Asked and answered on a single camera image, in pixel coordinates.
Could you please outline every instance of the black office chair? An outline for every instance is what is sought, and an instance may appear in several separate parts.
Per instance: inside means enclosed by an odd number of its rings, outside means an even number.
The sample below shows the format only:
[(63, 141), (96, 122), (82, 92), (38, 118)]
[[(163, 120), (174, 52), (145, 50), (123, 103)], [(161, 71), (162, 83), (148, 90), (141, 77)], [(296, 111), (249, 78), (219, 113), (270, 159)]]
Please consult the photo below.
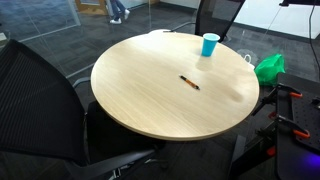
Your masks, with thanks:
[(245, 0), (201, 0), (197, 11), (196, 22), (187, 22), (169, 31), (195, 24), (195, 35), (215, 33), (220, 36), (222, 42), (237, 17)]
[(138, 164), (163, 145), (118, 125), (97, 102), (86, 113), (69, 81), (15, 40), (0, 52), (0, 89), (0, 150), (63, 159), (76, 179)]

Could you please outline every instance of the wooden table top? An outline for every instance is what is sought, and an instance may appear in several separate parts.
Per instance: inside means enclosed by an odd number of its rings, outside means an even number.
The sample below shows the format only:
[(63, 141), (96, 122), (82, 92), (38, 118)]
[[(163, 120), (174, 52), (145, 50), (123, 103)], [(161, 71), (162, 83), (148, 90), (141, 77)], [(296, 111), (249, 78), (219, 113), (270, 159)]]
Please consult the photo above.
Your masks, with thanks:
[(92, 70), (97, 101), (128, 129), (164, 140), (205, 139), (234, 127), (255, 107), (258, 80), (240, 55), (220, 43), (211, 57), (201, 56), (202, 41), (150, 33), (115, 44)]

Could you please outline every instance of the green bag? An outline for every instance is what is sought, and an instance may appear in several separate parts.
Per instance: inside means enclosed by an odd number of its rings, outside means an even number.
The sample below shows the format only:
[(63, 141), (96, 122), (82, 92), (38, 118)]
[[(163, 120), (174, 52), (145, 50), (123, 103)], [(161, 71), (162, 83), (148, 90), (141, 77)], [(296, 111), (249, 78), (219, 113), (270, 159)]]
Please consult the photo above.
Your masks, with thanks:
[(259, 85), (276, 85), (276, 78), (279, 72), (285, 72), (284, 59), (281, 54), (274, 54), (265, 58), (255, 69)]

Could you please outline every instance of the sneaker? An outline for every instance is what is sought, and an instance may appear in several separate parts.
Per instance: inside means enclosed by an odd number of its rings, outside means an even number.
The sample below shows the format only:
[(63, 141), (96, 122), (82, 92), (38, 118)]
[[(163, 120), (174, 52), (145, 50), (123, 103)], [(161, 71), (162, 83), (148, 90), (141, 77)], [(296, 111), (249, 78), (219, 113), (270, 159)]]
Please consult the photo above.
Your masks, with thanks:
[(126, 9), (126, 10), (124, 11), (124, 19), (128, 19), (129, 14), (130, 14), (130, 11), (129, 11), (128, 9)]
[(119, 18), (118, 21), (113, 19), (113, 20), (110, 21), (110, 23), (111, 24), (121, 24), (121, 19)]

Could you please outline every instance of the pen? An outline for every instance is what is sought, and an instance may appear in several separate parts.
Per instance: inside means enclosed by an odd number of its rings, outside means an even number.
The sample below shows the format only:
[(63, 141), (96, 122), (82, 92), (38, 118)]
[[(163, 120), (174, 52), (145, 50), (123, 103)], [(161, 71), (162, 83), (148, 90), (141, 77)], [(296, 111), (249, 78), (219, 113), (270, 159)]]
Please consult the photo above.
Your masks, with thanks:
[(199, 86), (197, 86), (196, 84), (194, 84), (193, 82), (191, 82), (189, 79), (187, 79), (186, 77), (179, 75), (179, 77), (184, 80), (185, 82), (187, 82), (190, 86), (192, 86), (195, 89), (200, 90)]

